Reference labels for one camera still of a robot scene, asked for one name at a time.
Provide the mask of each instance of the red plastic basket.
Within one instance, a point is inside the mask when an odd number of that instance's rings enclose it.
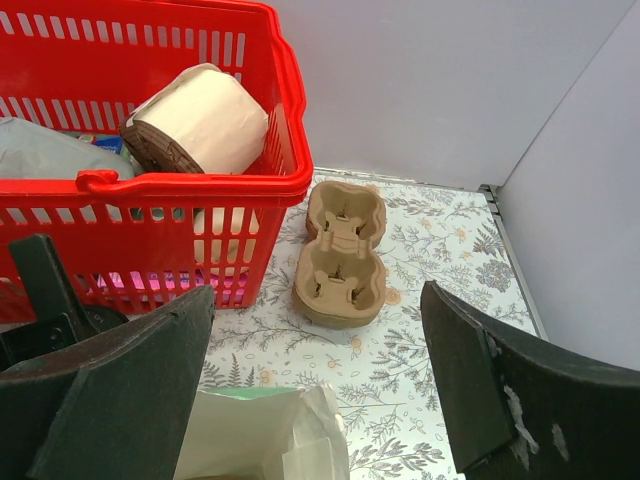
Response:
[[[302,80],[272,8],[221,0],[0,3],[2,116],[114,133],[135,106],[202,62],[235,75],[268,112],[262,156],[242,176],[156,173],[119,182],[115,172],[94,171],[75,181],[0,180],[0,322],[32,318],[7,245],[36,232],[53,238],[83,302],[142,313],[204,283],[215,285],[218,307],[249,306],[285,210],[304,199],[313,172]],[[239,207],[244,221],[233,231]],[[213,208],[224,208],[220,225],[212,225]],[[207,233],[196,235],[199,209]],[[194,241],[204,242],[205,259],[218,242],[220,262],[197,264]],[[235,257],[230,241],[239,245]],[[213,267],[234,274],[217,278]]]

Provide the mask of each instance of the white wall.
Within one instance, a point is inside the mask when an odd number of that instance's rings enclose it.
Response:
[[[549,340],[640,369],[640,4],[500,193]]]
[[[268,0],[317,165],[503,184],[634,0]]]

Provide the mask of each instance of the floral patterned floor mat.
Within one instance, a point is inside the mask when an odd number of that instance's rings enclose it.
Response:
[[[257,304],[219,311],[203,387],[333,385],[347,428],[353,480],[452,480],[455,473],[424,342],[424,281],[535,335],[502,239],[482,194],[378,179],[316,175],[378,192],[387,231],[386,305],[368,326],[311,325],[291,303],[307,241],[306,203],[289,209]]]

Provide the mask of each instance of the wrapped roll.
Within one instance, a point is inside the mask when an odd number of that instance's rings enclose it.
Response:
[[[146,171],[240,174],[262,153],[268,123],[234,77],[204,63],[138,107],[120,134]]]
[[[242,222],[244,220],[245,210],[244,208],[236,207],[236,208],[228,208],[228,209],[224,209],[224,208],[213,209],[213,213],[212,213],[213,233],[222,233],[222,228],[224,225],[225,210],[228,213],[233,211],[233,214],[231,217],[231,231],[240,232],[240,230],[242,229]],[[206,218],[205,210],[201,210],[200,212],[198,212],[193,222],[194,233],[204,233],[205,218]],[[259,228],[258,219],[256,218],[255,213],[253,213],[252,211],[251,221],[249,224],[249,233],[256,233],[258,231],[258,228]],[[204,243],[206,241],[210,241],[210,240],[196,239],[194,242],[195,260],[197,263],[204,263],[204,255],[205,255]],[[231,240],[228,240],[228,242],[229,242],[229,248],[227,250],[227,258],[229,259],[228,260],[229,263],[242,261],[243,260],[242,258],[238,258],[238,249],[240,247],[240,240],[231,239]],[[253,249],[255,247],[256,240],[249,239],[249,240],[246,240],[246,242],[247,242],[247,245],[245,247],[243,257],[249,260],[253,258]],[[219,263],[221,252],[222,252],[222,242],[216,241],[216,239],[214,238],[211,245],[211,262]],[[213,273],[214,275],[219,275],[219,270],[220,270],[219,268],[213,267],[211,268],[211,273]],[[246,272],[247,270],[248,270],[248,267],[242,267],[240,269],[240,272],[243,273],[243,272]],[[225,276],[232,276],[234,273],[235,273],[235,267],[227,267],[225,270]]]

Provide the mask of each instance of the cardboard cup holder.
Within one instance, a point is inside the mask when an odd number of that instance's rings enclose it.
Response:
[[[371,323],[384,305],[385,268],[373,248],[386,227],[383,200],[357,185],[323,182],[311,192],[304,247],[293,286],[296,308],[334,328]]]

